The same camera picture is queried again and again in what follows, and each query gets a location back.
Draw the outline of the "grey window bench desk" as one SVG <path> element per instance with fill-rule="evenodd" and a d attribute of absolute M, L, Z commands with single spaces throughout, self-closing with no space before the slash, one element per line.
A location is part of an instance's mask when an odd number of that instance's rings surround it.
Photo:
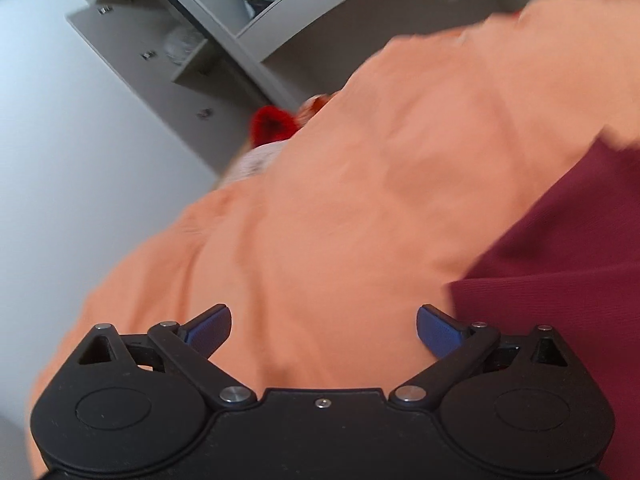
<path fill-rule="evenodd" d="M 250 18 L 241 0 L 186 0 L 269 99 L 294 106 L 340 86 L 399 35 L 471 24 L 529 0 L 276 0 Z"/>

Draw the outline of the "grey wardrobe cabinet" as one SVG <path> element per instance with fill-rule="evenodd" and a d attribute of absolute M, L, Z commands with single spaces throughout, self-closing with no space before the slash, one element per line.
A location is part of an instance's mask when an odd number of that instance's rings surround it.
<path fill-rule="evenodd" d="M 186 5 L 186 0 L 87 0 L 68 21 L 103 62 L 216 174 L 248 139 L 250 118 L 269 104 L 262 92 Z M 177 26 L 204 41 L 183 65 L 164 52 Z"/>

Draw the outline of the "dark red long-sleeve sweater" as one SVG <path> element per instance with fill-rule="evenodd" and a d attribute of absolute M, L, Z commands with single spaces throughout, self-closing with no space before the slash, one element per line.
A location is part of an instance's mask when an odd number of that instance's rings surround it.
<path fill-rule="evenodd" d="M 604 471 L 638 478 L 638 148 L 597 138 L 449 290 L 461 321 L 509 334 L 555 327 L 614 410 Z"/>

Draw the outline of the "plastic bag on shelf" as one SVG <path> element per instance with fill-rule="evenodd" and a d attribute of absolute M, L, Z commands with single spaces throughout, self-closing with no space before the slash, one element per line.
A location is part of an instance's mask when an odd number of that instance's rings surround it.
<path fill-rule="evenodd" d="M 204 36 L 198 30 L 179 25 L 166 36 L 164 52 L 171 63 L 181 66 L 203 41 Z"/>

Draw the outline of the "orange duvet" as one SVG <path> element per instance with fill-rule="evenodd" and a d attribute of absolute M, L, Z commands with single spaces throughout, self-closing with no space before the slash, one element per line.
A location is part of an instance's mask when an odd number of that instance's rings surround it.
<path fill-rule="evenodd" d="M 449 286 L 588 152 L 639 149 L 639 0 L 533 0 L 391 41 L 261 174 L 111 272 L 35 386 L 39 479 L 613 479 L 560 332 Z M 208 359 L 178 329 L 215 304 Z M 468 326 L 443 359 L 431 304 Z"/>

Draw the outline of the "red plush item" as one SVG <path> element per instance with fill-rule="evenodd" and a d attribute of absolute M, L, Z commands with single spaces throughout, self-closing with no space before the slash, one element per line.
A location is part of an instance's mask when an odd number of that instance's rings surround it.
<path fill-rule="evenodd" d="M 254 148 L 286 141 L 298 131 L 295 117 L 287 110 L 268 105 L 261 107 L 250 120 L 250 142 Z"/>

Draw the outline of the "floral patterned fabric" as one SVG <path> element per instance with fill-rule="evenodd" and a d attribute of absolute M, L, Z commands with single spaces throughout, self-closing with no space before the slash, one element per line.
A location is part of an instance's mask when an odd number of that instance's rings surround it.
<path fill-rule="evenodd" d="M 261 174 L 279 156 L 285 145 L 286 141 L 272 142 L 257 148 L 252 148 L 250 144 L 244 145 L 224 170 L 217 188 L 224 188 L 231 183 Z"/>

